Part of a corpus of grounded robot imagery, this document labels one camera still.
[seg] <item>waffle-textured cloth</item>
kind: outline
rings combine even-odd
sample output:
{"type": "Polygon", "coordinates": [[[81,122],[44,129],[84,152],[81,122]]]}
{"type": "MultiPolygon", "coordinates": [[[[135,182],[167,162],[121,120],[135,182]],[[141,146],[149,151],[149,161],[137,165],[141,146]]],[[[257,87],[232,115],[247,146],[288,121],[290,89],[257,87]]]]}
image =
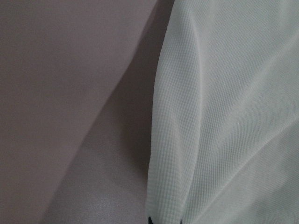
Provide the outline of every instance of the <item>waffle-textured cloth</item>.
{"type": "Polygon", "coordinates": [[[299,223],[298,0],[175,1],[155,80],[146,218],[299,223]]]}

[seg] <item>textured fabric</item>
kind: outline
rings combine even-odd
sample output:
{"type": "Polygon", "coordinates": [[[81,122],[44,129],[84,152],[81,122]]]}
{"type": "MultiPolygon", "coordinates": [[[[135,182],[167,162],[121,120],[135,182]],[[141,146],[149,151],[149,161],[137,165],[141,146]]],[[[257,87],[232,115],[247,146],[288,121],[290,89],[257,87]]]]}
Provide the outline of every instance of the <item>textured fabric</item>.
{"type": "Polygon", "coordinates": [[[299,223],[299,1],[175,1],[155,80],[146,217],[299,223]]]}

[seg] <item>cloth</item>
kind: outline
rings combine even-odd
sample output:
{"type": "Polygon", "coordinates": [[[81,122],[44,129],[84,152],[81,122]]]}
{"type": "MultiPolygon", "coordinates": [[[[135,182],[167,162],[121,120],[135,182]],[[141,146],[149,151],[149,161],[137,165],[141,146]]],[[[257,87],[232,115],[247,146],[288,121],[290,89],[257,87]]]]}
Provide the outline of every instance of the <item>cloth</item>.
{"type": "Polygon", "coordinates": [[[155,79],[149,217],[299,223],[299,1],[175,1],[155,79]]]}

